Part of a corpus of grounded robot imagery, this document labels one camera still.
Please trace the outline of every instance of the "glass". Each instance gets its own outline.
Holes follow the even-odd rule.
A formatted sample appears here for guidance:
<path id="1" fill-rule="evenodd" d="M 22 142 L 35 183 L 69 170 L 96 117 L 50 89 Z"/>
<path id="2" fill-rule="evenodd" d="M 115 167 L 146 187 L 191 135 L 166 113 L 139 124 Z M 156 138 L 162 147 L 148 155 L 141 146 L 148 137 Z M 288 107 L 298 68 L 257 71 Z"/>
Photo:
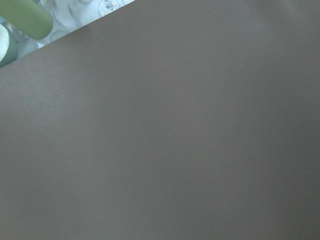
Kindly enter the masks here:
<path id="1" fill-rule="evenodd" d="M 101 0 L 98 6 L 98 13 L 100 17 L 103 17 L 124 5 L 125 2 L 123 0 Z"/>

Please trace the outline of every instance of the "gray surface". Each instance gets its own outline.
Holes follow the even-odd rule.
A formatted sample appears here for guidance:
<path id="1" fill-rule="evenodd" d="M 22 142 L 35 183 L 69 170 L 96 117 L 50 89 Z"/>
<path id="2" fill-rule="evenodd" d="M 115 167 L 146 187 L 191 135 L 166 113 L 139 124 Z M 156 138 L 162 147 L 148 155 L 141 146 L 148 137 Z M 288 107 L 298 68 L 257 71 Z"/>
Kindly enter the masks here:
<path id="1" fill-rule="evenodd" d="M 319 13 L 137 0 L 0 69 L 0 239 L 320 239 Z"/>

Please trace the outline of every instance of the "glass base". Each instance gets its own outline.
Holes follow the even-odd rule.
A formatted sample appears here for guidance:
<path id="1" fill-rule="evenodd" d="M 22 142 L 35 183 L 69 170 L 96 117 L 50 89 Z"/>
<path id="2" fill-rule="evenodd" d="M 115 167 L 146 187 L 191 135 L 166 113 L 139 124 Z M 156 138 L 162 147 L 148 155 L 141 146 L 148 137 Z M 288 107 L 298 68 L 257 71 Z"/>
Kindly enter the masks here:
<path id="1" fill-rule="evenodd" d="M 123 0 L 101 0 L 98 6 L 98 13 L 103 17 L 125 5 Z"/>

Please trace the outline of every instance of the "green cylinder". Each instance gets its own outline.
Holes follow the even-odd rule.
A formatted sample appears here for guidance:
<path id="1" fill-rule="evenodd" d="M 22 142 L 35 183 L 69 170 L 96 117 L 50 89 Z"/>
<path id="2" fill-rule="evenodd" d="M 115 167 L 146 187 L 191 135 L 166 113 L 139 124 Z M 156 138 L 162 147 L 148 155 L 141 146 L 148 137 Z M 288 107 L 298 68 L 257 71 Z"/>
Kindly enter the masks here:
<path id="1" fill-rule="evenodd" d="M 34 0 L 0 0 L 0 16 L 35 40 L 51 32 L 54 20 Z"/>

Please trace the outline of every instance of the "green object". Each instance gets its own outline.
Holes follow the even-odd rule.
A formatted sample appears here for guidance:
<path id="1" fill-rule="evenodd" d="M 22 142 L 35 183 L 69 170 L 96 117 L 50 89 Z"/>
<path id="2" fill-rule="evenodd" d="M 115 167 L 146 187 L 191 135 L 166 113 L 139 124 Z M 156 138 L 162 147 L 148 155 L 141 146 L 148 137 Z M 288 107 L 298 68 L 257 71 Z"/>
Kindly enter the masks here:
<path id="1" fill-rule="evenodd" d="M 0 24 L 0 68 L 17 59 L 17 42 L 14 35 Z"/>
<path id="2" fill-rule="evenodd" d="M 48 36 L 54 24 L 52 16 L 34 0 L 0 0 L 0 16 L 35 40 Z"/>

